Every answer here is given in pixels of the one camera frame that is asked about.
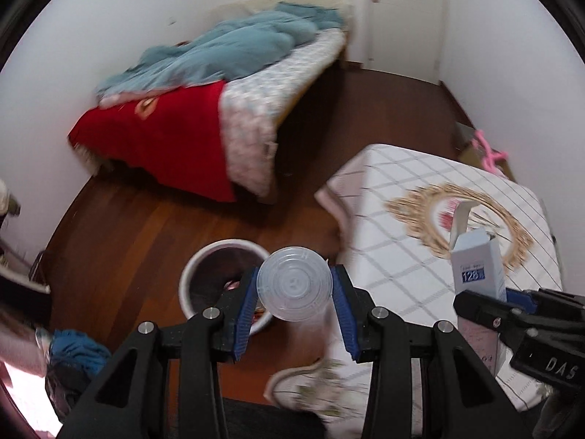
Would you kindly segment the pink checkered bed sheet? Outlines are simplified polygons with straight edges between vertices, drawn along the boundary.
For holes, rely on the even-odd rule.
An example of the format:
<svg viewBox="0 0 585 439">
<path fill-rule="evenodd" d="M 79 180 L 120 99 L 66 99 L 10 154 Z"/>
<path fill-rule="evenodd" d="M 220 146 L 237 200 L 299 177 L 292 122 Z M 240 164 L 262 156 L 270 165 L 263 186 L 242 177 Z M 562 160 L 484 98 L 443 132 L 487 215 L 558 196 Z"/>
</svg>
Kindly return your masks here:
<svg viewBox="0 0 585 439">
<path fill-rule="evenodd" d="M 228 177 L 265 197 L 277 129 L 345 46 L 340 28 L 228 21 L 180 46 L 151 46 L 132 67 L 100 82 L 96 99 L 105 108 L 225 81 L 218 108 Z"/>
</svg>

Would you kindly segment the white cosmetic carton box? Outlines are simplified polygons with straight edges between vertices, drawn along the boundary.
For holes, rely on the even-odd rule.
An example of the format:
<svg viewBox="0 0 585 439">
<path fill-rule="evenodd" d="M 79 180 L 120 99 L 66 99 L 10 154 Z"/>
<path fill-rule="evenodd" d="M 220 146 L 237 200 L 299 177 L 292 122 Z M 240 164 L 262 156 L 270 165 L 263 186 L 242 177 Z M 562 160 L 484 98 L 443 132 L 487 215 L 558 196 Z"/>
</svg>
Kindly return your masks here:
<svg viewBox="0 0 585 439">
<path fill-rule="evenodd" d="M 505 301 L 505 275 L 499 241 L 484 227 L 468 227 L 472 209 L 478 205 L 477 201 L 459 201 L 453 213 L 449 255 L 455 293 L 469 290 Z M 464 339 L 490 373 L 497 376 L 506 356 L 498 333 L 465 319 L 461 314 L 457 314 L 457 322 Z"/>
</svg>

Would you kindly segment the white patterned tablecloth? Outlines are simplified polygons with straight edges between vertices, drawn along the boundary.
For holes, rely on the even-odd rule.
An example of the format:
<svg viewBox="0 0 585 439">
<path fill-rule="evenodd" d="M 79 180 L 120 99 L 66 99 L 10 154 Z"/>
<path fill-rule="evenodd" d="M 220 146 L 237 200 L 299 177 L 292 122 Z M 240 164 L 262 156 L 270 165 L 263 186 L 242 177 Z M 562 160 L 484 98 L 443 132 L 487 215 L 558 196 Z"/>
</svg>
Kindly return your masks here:
<svg viewBox="0 0 585 439">
<path fill-rule="evenodd" d="M 344 264 L 355 286 L 370 292 L 405 321 L 457 324 L 449 260 L 456 205 L 479 203 L 469 229 L 485 228 L 500 243 L 506 286 L 562 290 L 556 251 L 537 196 L 525 186 L 460 162 L 390 145 L 370 145 L 343 165 L 315 193 L 338 222 Z M 316 413 L 332 438 L 361 435 L 371 364 L 355 364 L 346 352 L 334 309 L 327 349 L 314 366 L 273 375 L 265 397 L 274 405 Z M 547 386 L 509 366 L 496 376 L 519 411 L 537 406 Z"/>
</svg>

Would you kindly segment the white door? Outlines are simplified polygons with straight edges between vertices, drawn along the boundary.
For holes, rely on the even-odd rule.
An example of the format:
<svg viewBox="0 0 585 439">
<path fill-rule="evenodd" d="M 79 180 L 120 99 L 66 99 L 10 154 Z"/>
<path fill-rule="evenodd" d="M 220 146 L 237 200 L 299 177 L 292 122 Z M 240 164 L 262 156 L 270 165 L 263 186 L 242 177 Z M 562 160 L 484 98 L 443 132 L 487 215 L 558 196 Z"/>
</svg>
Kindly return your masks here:
<svg viewBox="0 0 585 439">
<path fill-rule="evenodd" d="M 438 83 L 447 0 L 370 0 L 368 67 Z"/>
</svg>

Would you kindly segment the black fuzzy trouser leg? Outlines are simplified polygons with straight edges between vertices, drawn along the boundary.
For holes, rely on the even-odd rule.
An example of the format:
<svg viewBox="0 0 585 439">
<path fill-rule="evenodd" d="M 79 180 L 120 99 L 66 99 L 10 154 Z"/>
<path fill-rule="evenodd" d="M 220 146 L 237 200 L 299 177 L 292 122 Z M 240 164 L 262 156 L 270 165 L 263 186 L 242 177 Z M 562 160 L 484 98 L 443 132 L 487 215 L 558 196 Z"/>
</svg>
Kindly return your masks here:
<svg viewBox="0 0 585 439">
<path fill-rule="evenodd" d="M 223 400 L 229 438 L 326 438 L 322 420 L 309 411 L 281 409 L 235 399 Z"/>
</svg>

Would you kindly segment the blue clothes pile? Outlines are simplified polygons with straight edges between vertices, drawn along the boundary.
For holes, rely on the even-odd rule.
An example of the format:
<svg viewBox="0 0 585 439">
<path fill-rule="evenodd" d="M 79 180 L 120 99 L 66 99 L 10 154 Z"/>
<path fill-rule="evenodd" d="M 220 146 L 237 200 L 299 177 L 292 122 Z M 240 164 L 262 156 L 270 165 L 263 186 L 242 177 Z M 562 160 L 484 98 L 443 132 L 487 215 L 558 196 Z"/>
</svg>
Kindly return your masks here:
<svg viewBox="0 0 585 439">
<path fill-rule="evenodd" d="M 110 351 L 85 333 L 67 329 L 53 332 L 49 365 L 62 366 L 95 378 L 111 358 Z"/>
</svg>

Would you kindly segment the red blanket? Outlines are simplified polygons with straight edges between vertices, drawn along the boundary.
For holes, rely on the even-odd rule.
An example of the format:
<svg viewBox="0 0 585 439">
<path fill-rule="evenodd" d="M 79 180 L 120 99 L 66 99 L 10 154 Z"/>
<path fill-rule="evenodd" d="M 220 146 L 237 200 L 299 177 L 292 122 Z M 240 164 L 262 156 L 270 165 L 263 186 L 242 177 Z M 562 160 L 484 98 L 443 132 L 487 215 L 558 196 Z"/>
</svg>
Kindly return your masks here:
<svg viewBox="0 0 585 439">
<path fill-rule="evenodd" d="M 218 81 L 91 109 L 68 141 L 105 161 L 143 169 L 162 185 L 233 202 L 219 117 L 224 86 Z"/>
</svg>

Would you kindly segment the teal duvet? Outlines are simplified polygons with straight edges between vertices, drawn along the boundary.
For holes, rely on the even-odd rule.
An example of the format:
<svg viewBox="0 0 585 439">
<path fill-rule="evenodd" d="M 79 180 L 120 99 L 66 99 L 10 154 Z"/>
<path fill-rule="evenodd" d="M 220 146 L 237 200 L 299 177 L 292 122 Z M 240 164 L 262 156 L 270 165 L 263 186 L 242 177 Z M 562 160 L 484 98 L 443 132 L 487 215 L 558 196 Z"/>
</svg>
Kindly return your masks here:
<svg viewBox="0 0 585 439">
<path fill-rule="evenodd" d="M 102 106 L 117 105 L 181 87 L 233 81 L 277 64 L 324 30 L 345 26 L 333 8 L 280 2 L 221 21 L 182 46 L 152 46 L 133 67 L 100 82 L 96 99 Z"/>
</svg>

